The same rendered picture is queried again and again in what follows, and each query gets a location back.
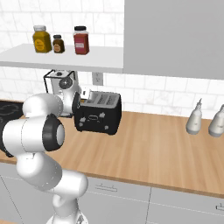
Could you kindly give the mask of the grey cupboard door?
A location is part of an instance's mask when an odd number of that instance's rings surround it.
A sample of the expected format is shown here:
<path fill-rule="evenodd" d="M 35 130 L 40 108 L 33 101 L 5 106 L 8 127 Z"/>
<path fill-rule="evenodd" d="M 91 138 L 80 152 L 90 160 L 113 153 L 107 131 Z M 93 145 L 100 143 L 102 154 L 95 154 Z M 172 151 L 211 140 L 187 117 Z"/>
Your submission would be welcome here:
<path fill-rule="evenodd" d="M 148 202 L 86 192 L 78 199 L 89 224 L 145 224 Z"/>
<path fill-rule="evenodd" d="M 41 192 L 22 179 L 3 177 L 23 224 L 46 224 L 53 216 L 53 196 Z"/>
<path fill-rule="evenodd" d="M 147 221 L 150 224 L 224 224 L 224 216 L 150 203 Z"/>

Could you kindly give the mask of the small brown spice jar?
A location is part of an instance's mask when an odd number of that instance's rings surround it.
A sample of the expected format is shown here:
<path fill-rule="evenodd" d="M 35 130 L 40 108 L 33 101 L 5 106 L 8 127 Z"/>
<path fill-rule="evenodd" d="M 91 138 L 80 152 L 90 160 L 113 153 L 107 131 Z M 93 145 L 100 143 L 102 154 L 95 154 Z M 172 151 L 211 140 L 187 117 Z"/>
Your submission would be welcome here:
<path fill-rule="evenodd" d="M 52 45 L 55 53 L 63 53 L 65 51 L 64 41 L 60 35 L 53 36 Z"/>

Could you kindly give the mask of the white wall shelf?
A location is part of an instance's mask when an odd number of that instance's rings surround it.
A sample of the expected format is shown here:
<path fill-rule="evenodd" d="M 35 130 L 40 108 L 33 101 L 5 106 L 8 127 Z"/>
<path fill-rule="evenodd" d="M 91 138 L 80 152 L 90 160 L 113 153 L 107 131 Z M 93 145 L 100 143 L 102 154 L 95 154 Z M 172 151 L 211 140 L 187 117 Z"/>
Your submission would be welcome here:
<path fill-rule="evenodd" d="M 1 52 L 0 66 L 121 74 L 123 49 L 91 46 L 88 54 L 77 55 L 73 45 L 67 45 L 63 53 L 38 53 L 33 45 L 22 44 Z"/>

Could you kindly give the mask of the red spice jar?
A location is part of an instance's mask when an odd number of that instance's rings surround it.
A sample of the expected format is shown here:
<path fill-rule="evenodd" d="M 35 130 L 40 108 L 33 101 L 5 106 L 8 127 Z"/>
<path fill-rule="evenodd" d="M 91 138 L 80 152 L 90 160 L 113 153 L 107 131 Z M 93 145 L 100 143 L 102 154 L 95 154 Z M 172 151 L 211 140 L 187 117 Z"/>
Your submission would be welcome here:
<path fill-rule="evenodd" d="M 86 55 L 89 53 L 89 41 L 86 26 L 79 25 L 74 27 L 73 41 L 76 54 Z"/>

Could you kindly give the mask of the black hob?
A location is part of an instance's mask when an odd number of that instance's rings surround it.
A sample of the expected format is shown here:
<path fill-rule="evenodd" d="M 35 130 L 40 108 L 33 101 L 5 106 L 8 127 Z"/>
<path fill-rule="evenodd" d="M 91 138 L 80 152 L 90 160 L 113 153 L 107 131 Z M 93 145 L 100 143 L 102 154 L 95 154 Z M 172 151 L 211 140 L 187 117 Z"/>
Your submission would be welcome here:
<path fill-rule="evenodd" d="M 0 101 L 0 150 L 3 151 L 8 158 L 13 158 L 13 155 L 4 148 L 4 126 L 8 121 L 19 119 L 24 114 L 22 107 L 22 102 Z"/>

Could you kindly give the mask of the black toaster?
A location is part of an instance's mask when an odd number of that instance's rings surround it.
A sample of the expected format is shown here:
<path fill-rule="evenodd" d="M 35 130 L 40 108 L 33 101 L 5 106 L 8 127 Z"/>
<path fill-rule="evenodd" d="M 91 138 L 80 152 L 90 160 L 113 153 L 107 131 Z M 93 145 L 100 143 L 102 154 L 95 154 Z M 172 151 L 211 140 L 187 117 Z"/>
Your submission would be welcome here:
<path fill-rule="evenodd" d="M 118 93 L 101 92 L 94 102 L 83 103 L 75 111 L 74 125 L 78 131 L 114 135 L 122 118 L 122 98 Z"/>

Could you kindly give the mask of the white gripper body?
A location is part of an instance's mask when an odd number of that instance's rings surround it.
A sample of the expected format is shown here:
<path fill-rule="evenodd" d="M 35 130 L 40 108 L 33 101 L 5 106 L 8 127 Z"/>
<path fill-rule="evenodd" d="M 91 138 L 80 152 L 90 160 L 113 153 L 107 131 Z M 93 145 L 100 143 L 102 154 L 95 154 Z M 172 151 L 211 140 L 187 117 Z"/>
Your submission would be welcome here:
<path fill-rule="evenodd" d="M 89 93 L 89 97 L 87 99 L 88 102 L 94 102 L 96 98 L 98 97 L 99 93 L 97 91 L 91 91 Z"/>

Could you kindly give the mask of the grey drawer front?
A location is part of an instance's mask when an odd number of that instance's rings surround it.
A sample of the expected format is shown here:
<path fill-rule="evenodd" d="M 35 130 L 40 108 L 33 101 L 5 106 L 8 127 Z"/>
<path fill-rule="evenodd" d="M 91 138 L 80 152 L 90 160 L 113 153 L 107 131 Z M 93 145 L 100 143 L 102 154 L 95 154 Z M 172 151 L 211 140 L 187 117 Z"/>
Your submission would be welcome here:
<path fill-rule="evenodd" d="M 188 192 L 178 192 L 152 187 L 150 203 L 158 203 L 173 207 L 182 207 L 185 209 L 192 209 L 196 211 L 224 216 L 224 211 L 216 209 L 216 206 L 220 204 L 224 206 L 224 199 Z"/>
<path fill-rule="evenodd" d="M 127 184 L 114 180 L 88 177 L 88 191 L 91 193 L 101 193 L 109 196 L 117 196 L 124 199 L 147 201 L 151 189 L 148 186 Z M 108 192 L 95 189 L 95 185 L 114 186 L 117 192 Z"/>

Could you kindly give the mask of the grey wall cupboard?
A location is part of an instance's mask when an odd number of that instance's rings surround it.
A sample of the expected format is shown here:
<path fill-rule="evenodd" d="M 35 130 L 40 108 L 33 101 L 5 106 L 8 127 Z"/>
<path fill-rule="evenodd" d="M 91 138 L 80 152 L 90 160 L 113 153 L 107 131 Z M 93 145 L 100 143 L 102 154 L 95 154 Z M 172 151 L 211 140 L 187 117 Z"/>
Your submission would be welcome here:
<path fill-rule="evenodd" d="M 123 71 L 224 80 L 224 0 L 125 0 Z"/>

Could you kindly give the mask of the yellow spice jar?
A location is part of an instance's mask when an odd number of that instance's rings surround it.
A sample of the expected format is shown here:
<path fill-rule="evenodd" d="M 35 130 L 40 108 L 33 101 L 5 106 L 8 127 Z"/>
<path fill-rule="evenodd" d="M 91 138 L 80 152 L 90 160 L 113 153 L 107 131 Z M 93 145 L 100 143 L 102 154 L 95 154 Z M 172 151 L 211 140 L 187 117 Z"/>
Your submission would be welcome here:
<path fill-rule="evenodd" d="M 34 25 L 33 44 L 37 53 L 49 53 L 52 50 L 50 34 L 44 25 Z"/>

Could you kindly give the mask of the white appliance with black frame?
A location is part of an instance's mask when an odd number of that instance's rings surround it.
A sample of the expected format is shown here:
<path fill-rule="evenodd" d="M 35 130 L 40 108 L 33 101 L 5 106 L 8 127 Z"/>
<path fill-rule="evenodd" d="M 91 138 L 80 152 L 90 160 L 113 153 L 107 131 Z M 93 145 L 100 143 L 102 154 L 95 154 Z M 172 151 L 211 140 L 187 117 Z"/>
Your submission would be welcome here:
<path fill-rule="evenodd" d="M 47 93 L 58 95 L 60 93 L 59 83 L 63 78 L 70 77 L 74 81 L 78 80 L 78 74 L 72 70 L 54 70 L 44 75 L 45 91 Z"/>

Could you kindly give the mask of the white squeeze bottle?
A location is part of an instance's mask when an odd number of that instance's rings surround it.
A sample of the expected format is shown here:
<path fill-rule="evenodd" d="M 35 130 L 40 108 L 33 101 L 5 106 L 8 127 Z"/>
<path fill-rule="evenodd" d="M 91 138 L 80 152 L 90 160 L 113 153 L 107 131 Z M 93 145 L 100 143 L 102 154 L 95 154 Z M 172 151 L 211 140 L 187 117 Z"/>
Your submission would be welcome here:
<path fill-rule="evenodd" d="M 201 105 L 201 101 L 198 101 L 195 109 L 192 111 L 190 117 L 188 118 L 185 126 L 188 134 L 196 135 L 200 132 L 202 118 Z"/>
<path fill-rule="evenodd" d="M 220 110 L 215 114 L 213 120 L 208 127 L 208 133 L 212 137 L 220 137 L 224 132 L 224 104 Z"/>

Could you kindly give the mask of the white wall socket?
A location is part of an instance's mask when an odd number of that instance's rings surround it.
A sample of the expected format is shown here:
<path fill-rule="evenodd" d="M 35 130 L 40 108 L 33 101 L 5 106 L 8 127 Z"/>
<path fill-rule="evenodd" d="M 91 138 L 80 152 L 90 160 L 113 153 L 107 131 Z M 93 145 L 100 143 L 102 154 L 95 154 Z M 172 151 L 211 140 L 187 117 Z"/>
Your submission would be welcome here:
<path fill-rule="evenodd" d="M 96 86 L 103 85 L 103 73 L 92 73 L 92 81 Z"/>

